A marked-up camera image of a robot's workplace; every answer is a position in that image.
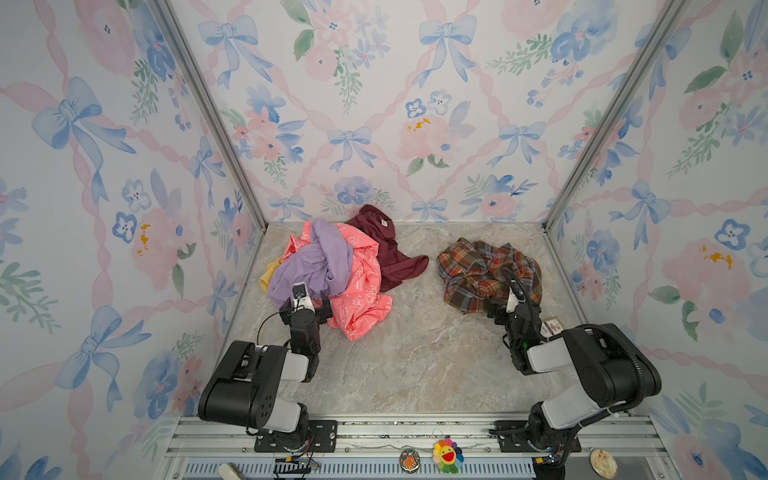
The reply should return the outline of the plaid tartan cloth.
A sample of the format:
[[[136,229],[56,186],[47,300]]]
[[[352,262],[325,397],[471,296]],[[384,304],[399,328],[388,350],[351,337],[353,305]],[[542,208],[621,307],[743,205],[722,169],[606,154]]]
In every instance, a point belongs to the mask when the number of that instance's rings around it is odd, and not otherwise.
[[[485,312],[492,303],[506,302],[509,296],[507,270],[519,279],[532,303],[543,296],[539,263],[507,243],[495,247],[484,241],[459,238],[437,257],[444,281],[444,301],[464,314]]]

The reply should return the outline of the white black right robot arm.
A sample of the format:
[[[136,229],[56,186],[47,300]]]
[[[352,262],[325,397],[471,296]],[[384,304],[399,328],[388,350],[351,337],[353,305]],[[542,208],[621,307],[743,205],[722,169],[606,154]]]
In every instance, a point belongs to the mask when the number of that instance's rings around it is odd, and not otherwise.
[[[616,325],[580,324],[545,336],[532,287],[510,267],[502,269],[502,279],[507,304],[493,303],[489,315],[505,329],[502,342],[515,369],[524,376],[559,371],[576,375],[575,383],[561,393],[535,403],[525,422],[496,422],[489,434],[502,447],[538,451],[552,463],[562,462],[581,429],[661,392],[656,367]]]

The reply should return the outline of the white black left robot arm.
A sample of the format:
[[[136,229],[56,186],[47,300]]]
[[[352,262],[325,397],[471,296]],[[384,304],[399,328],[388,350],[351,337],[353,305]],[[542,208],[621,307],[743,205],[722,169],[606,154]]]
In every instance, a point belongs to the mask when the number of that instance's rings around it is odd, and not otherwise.
[[[198,403],[203,421],[240,426],[257,453],[332,453],[338,422],[312,420],[308,407],[278,395],[284,382],[310,382],[319,365],[320,326],[332,317],[330,300],[289,300],[279,313],[290,328],[286,345],[236,340],[227,348]]]

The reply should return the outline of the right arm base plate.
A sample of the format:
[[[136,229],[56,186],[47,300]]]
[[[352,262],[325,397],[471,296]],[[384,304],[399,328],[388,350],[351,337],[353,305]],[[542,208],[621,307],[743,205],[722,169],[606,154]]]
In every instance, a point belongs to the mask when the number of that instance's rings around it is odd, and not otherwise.
[[[581,452],[580,440],[575,437],[566,443],[570,431],[550,428],[546,423],[530,420],[497,420],[489,430],[503,453],[528,452],[544,455],[563,454],[566,447],[570,452]]]

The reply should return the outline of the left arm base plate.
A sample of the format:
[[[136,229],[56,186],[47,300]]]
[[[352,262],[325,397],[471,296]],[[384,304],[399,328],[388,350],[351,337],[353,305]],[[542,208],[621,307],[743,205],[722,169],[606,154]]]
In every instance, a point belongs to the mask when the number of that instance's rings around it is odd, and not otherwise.
[[[333,453],[336,449],[338,422],[336,420],[300,421],[290,433],[276,430],[259,431],[255,437],[257,453]]]

